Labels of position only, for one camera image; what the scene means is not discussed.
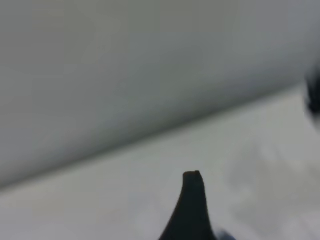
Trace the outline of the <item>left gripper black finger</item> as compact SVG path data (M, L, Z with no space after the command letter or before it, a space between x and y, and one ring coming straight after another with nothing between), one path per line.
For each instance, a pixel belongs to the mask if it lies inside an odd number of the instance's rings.
M200 171L182 176L182 189L161 240L214 240L205 184Z

